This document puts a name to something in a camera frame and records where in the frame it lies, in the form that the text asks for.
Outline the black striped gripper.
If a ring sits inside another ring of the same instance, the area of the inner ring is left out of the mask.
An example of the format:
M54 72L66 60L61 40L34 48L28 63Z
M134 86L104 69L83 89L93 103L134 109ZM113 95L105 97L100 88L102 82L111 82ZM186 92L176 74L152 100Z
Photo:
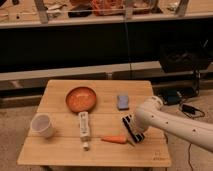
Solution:
M131 115L125 115L122 122L135 143L142 142L145 139L143 132L133 122Z

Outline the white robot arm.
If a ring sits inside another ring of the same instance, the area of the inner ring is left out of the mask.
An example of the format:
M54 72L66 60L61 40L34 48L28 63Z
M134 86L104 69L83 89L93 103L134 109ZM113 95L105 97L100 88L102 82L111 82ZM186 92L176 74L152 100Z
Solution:
M158 96L150 96L136 107L133 114L122 118L135 143L143 141L144 133L154 127L213 153L213 124L162 112L162 106L163 101Z

